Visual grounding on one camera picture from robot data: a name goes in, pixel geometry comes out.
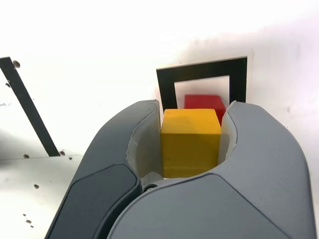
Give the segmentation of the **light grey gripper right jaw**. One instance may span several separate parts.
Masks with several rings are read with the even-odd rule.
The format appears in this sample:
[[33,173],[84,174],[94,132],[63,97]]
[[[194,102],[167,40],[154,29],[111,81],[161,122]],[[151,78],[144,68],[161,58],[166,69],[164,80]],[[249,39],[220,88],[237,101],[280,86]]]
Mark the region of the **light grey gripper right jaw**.
[[223,117],[219,164],[165,180],[131,202],[111,239],[311,239],[305,155],[262,107],[233,102]]

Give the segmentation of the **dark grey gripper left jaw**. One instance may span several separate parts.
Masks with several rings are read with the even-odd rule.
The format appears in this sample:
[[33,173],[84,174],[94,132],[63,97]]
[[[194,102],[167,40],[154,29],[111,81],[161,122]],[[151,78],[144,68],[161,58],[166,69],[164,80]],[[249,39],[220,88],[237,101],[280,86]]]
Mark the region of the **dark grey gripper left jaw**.
[[105,239],[143,188],[163,179],[160,105],[136,102],[93,138],[46,234],[49,239]]

